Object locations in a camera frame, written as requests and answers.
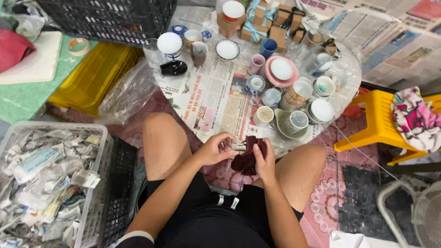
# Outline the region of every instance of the pink cup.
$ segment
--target pink cup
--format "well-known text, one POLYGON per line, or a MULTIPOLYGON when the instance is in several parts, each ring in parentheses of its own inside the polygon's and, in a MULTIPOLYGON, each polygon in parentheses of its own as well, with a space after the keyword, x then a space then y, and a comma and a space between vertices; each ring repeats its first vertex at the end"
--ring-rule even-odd
POLYGON ((251 58, 250 67, 248 68, 248 74, 255 75, 259 72, 259 69, 265 64, 265 57, 260 54, 254 54, 251 58))

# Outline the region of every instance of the cable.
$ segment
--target cable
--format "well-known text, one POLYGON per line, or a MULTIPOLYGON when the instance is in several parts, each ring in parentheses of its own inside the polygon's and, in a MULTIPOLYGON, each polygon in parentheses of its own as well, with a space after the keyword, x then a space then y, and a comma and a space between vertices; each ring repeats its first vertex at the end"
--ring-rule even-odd
POLYGON ((340 130, 340 128, 338 128, 338 126, 335 124, 335 122, 332 122, 332 124, 334 125, 335 128, 337 128, 337 130, 341 133, 341 135, 343 135, 343 137, 349 142, 349 144, 351 144, 355 149, 357 149, 357 151, 361 152, 361 154, 365 155, 366 158, 370 159, 372 162, 374 162, 376 165, 378 165, 378 167, 382 168, 385 172, 387 172, 391 177, 393 177, 395 180, 400 181, 396 176, 392 175, 389 171, 387 171, 385 168, 383 168, 383 166, 379 165, 377 162, 375 162, 373 159, 371 159, 368 155, 364 154, 362 151, 360 151, 360 149, 358 149, 357 147, 355 147, 350 141, 349 139, 346 137, 346 135, 344 135, 344 133, 340 130))

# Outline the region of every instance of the brown cloth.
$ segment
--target brown cloth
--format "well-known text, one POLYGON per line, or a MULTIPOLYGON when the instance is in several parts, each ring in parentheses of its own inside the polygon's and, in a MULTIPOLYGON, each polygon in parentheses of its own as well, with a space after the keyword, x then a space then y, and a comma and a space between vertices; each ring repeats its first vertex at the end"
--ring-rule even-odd
POLYGON ((235 171, 242 171, 242 174, 245 176, 255 176, 257 173, 253 145, 257 143, 264 158, 266 157, 267 147, 263 139, 258 139, 256 136, 247 136, 245 142, 247 150, 244 154, 239 154, 234 157, 231 168, 235 171))

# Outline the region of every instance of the white board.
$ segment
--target white board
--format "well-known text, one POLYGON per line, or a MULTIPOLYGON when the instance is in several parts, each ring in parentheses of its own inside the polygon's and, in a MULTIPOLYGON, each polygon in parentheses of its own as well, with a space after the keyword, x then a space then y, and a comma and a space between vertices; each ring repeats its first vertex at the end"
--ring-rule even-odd
POLYGON ((34 42, 35 52, 0 73, 0 85, 52 81, 62 40, 63 34, 59 31, 42 32, 34 42))

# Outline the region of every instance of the maroon rag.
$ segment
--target maroon rag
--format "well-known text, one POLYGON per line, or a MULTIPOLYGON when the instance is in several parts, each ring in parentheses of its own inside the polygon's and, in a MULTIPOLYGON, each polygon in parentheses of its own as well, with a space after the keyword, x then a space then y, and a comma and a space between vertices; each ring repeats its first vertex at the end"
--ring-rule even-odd
POLYGON ((26 37, 9 30, 0 29, 0 72, 3 72, 35 51, 26 37))
POLYGON ((263 157, 266 157, 266 144, 263 139, 258 139, 256 136, 247 136, 245 138, 247 150, 244 154, 236 155, 231 163, 231 168, 235 171, 242 171, 245 176, 256 175, 256 158, 253 153, 253 145, 257 144, 262 152, 263 157))

